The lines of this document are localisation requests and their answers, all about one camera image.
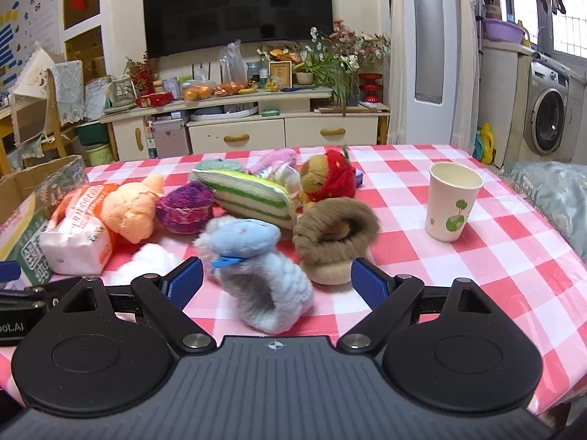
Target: curtain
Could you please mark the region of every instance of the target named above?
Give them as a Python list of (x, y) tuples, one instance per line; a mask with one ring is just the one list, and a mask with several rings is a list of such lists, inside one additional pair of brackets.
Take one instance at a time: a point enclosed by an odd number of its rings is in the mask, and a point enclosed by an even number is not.
[(461, 34), (459, 52), (459, 83), (454, 110), (453, 134), (450, 143), (467, 153), (473, 152), (477, 131), (479, 100), (479, 53), (473, 8), (475, 0), (460, 0)]
[(391, 0), (391, 68), (387, 143), (406, 140), (406, 37), (403, 0)]

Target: gray ridged plate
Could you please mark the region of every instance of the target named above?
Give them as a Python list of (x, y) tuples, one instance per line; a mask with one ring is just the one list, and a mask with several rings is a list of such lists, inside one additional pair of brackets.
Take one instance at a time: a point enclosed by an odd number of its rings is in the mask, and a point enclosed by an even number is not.
[(443, 416), (410, 404), (363, 356), (326, 337), (227, 337), (180, 360), (169, 381), (126, 412), (95, 419), (29, 410), (1, 440), (544, 440), (526, 410)]

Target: green striped pouch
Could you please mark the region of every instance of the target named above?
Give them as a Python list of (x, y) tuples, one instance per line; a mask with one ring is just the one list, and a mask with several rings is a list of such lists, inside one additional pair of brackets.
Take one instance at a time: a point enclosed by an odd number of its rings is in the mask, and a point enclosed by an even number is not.
[(193, 169), (192, 177), (214, 191), (214, 201), (232, 215), (291, 230), (298, 221), (288, 191), (275, 182), (222, 169)]

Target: red candle holder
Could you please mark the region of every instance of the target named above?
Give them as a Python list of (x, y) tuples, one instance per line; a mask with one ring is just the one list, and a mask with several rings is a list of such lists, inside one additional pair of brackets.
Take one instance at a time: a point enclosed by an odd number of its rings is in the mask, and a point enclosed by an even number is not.
[(383, 86), (376, 83), (375, 81), (377, 81), (377, 79), (381, 79), (383, 75), (376, 73), (366, 73), (359, 74), (359, 77), (365, 81), (365, 84), (360, 86), (361, 91), (365, 93), (363, 101), (371, 102), (372, 104), (381, 102), (381, 99), (378, 96), (378, 92), (383, 89)]

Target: metal screw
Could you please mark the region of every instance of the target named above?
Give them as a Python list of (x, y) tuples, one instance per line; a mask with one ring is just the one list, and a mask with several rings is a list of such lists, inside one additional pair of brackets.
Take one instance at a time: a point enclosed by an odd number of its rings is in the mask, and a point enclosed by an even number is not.
[(212, 339), (209, 335), (201, 334), (201, 333), (192, 333), (187, 334), (182, 342), (187, 346), (191, 347), (192, 349), (201, 349), (202, 347), (206, 347), (210, 345)]
[(351, 349), (362, 349), (371, 344), (371, 339), (364, 334), (347, 334), (342, 338), (342, 343)]

